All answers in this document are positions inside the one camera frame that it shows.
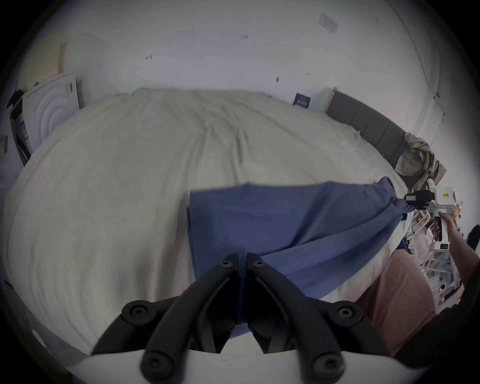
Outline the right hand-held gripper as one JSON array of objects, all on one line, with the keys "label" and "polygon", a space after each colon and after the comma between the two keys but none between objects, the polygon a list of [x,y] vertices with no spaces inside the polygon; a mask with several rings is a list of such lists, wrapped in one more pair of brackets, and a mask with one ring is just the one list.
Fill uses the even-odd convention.
[{"label": "right hand-held gripper", "polygon": [[433,179],[427,179],[427,189],[417,190],[404,196],[404,200],[414,210],[427,210],[435,228],[435,240],[447,241],[448,223],[441,215],[452,221],[457,217],[459,205],[453,187],[437,186]]}]

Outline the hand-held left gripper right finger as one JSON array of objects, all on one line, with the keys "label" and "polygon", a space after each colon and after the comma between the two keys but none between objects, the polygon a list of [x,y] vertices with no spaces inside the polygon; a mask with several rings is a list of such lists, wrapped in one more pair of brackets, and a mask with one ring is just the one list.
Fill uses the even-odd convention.
[{"label": "hand-held left gripper right finger", "polygon": [[254,253],[247,254],[246,268],[250,331],[264,353],[295,349],[304,382],[338,382],[347,367],[345,351],[390,357],[382,337],[355,302],[308,297]]}]

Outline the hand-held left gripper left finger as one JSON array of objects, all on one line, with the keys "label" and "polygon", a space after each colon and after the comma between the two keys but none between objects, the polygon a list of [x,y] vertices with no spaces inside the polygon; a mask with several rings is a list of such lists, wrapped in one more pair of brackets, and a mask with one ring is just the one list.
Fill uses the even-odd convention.
[{"label": "hand-held left gripper left finger", "polygon": [[135,300],[101,335],[92,355],[144,350],[139,364],[148,382],[181,382],[187,352],[219,353],[238,322],[239,256],[228,255],[181,295]]}]

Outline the person's right hand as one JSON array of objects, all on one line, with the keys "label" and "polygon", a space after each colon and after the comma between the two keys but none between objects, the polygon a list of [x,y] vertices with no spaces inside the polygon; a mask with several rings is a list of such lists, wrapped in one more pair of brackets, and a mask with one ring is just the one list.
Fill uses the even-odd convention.
[{"label": "person's right hand", "polygon": [[440,212],[440,218],[446,225],[447,237],[450,243],[459,243],[463,240],[463,237],[457,230],[457,226],[448,213]]}]

